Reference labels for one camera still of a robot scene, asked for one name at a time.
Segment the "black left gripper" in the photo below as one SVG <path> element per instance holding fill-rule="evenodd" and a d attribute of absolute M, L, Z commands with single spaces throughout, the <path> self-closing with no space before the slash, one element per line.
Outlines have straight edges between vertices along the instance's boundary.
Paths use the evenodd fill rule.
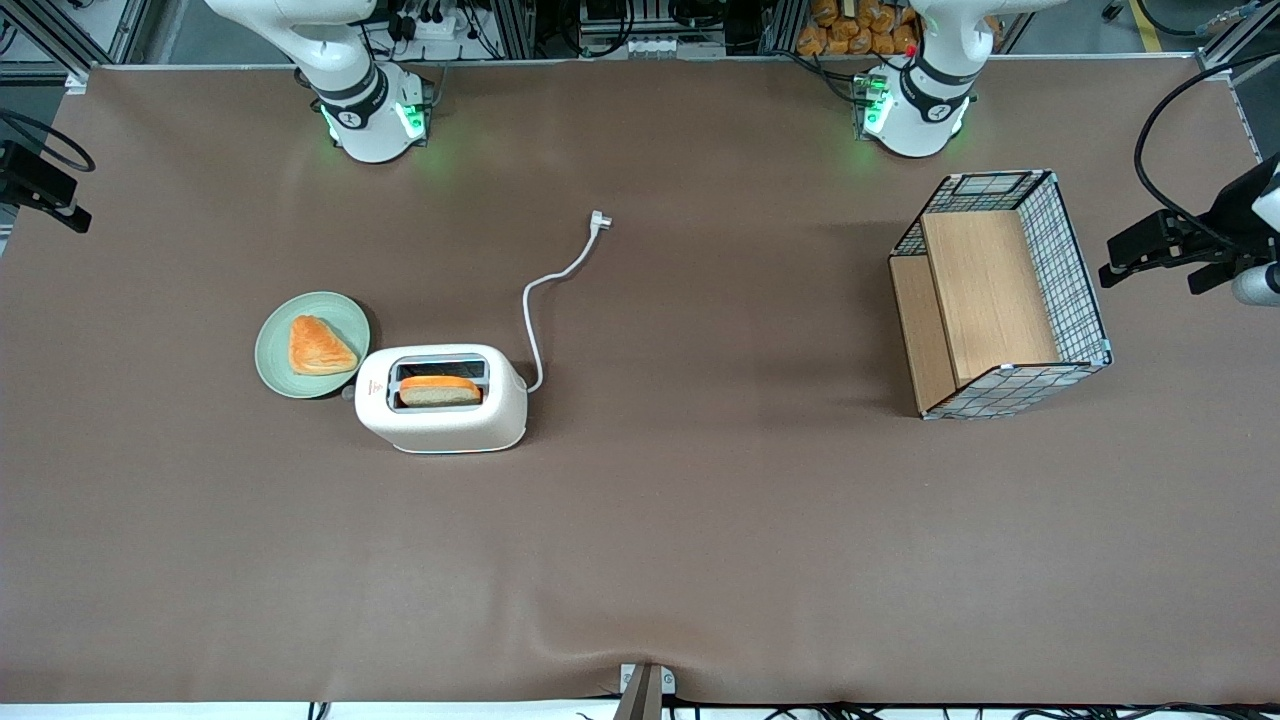
<path fill-rule="evenodd" d="M 1212 233 L 1230 237 L 1228 215 L 1204 211 L 1197 219 L 1201 229 L 1171 210 L 1157 210 L 1108 240 L 1108 263 L 1100 266 L 1100 287 L 1108 290 L 1155 266 L 1180 266 L 1204 263 L 1189 274 L 1192 295 L 1207 293 L 1233 281 L 1242 269 L 1242 256 Z"/>

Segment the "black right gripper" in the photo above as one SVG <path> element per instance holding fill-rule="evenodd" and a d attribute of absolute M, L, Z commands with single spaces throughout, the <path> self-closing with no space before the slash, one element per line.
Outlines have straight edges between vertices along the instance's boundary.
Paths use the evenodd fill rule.
<path fill-rule="evenodd" d="M 92 214 L 76 205 L 76 181 L 51 163 L 12 140 L 1 145 L 1 200 L 4 204 L 49 209 L 49 215 L 70 231 L 84 234 Z"/>

